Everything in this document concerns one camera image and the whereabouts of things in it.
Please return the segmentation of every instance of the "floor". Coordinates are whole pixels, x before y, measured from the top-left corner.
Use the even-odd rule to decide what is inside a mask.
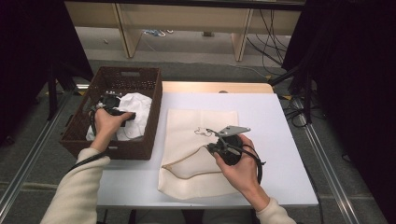
[[[265,80],[284,73],[278,63],[262,57],[262,54],[249,43],[243,61],[236,62],[229,34],[214,33],[213,36],[203,36],[200,32],[174,31],[172,34],[166,34],[165,37],[142,35],[135,56],[126,59],[118,30],[77,28],[77,31],[86,55],[92,63],[93,71],[97,66],[109,63],[183,63],[203,67],[220,66],[231,70],[241,69],[243,73],[254,74],[257,80],[260,78]],[[266,37],[259,36],[264,42]],[[257,36],[249,35],[248,38],[254,45],[263,48],[263,43]],[[290,36],[279,36],[278,39],[287,46]],[[275,50],[267,49],[269,55],[281,61]],[[288,95],[289,83],[288,79],[276,85],[275,92],[279,95]],[[30,116],[21,121],[20,127],[13,134],[16,136],[15,144],[0,147],[1,195],[4,195],[23,160],[35,145],[35,140],[40,135],[39,130],[45,128],[46,117],[43,114],[45,115],[48,110],[45,90],[39,94],[38,99],[40,103],[31,107]],[[72,99],[63,109],[64,115],[60,116],[52,127],[51,135],[44,141],[43,150],[28,172],[21,191],[9,207],[5,219],[0,219],[0,223],[1,221],[38,223],[45,213],[64,171],[75,160],[58,142],[69,119],[69,116],[65,115],[74,113],[81,97],[73,96]],[[290,104],[299,105],[299,101],[291,102],[283,99],[280,103],[284,108],[288,108]],[[319,101],[314,101],[313,104],[319,105]],[[298,127],[304,123],[303,117],[288,119],[288,122],[307,172],[312,176],[313,185],[317,189],[320,206],[287,207],[290,216],[305,224],[320,223],[321,219],[324,219],[323,223],[387,223],[353,163],[342,158],[344,154],[342,145],[337,141],[336,134],[323,113],[320,109],[313,110],[312,113],[312,126]],[[310,138],[310,133],[314,133],[317,139]],[[325,167],[319,162],[318,158],[323,158],[321,150],[330,164],[330,171],[329,166]],[[335,175],[337,183],[330,181],[329,174]],[[340,201],[340,192],[345,194],[346,201]],[[346,214],[348,211],[343,208],[344,205],[352,209],[351,213]],[[105,216],[105,211],[105,208],[98,208],[99,220]],[[107,212],[107,223],[128,222],[130,209],[110,208]]]

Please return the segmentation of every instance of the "white towel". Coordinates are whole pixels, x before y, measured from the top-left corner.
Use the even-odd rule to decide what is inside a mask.
[[[120,98],[120,106],[116,108],[119,111],[135,112],[136,118],[125,121],[125,127],[120,127],[117,130],[116,136],[113,140],[128,141],[144,135],[149,118],[151,101],[151,98],[138,92],[127,93]],[[92,141],[94,138],[95,136],[93,135],[92,127],[90,126],[87,131],[86,139]]]
[[[235,111],[170,109],[161,167],[171,164],[168,167],[172,170],[160,168],[158,190],[181,200],[237,192],[206,148],[199,149],[216,143],[218,138],[214,134],[207,137],[195,132],[199,127],[218,132],[228,125],[238,125],[237,121]]]

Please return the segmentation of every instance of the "beige sleeve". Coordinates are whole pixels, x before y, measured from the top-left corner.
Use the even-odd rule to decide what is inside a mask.
[[[296,222],[288,216],[286,210],[279,206],[277,200],[271,198],[270,203],[260,212],[256,213],[257,218],[260,220],[261,224],[295,224]]]
[[[94,148],[85,148],[79,153],[78,162],[98,153]],[[65,175],[41,223],[96,223],[99,182],[109,163],[110,158],[103,157]]]

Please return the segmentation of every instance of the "black panel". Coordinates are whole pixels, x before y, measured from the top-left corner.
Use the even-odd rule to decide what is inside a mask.
[[[64,2],[0,1],[0,143],[35,101],[51,66],[64,89],[74,87],[72,77],[93,76]]]
[[[293,38],[304,36],[299,28]],[[396,7],[391,1],[349,4],[334,36],[313,75],[318,95],[384,216],[396,223]],[[296,49],[288,66],[307,51]]]

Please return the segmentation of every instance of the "white table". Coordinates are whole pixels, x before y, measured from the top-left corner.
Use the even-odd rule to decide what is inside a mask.
[[[253,140],[262,161],[267,161],[262,176],[267,193],[281,205],[318,204],[275,94],[164,92],[151,160],[112,161],[101,180],[99,206],[153,209],[250,206],[239,193],[177,200],[157,190],[169,108],[237,111],[239,125],[251,128],[246,136]]]

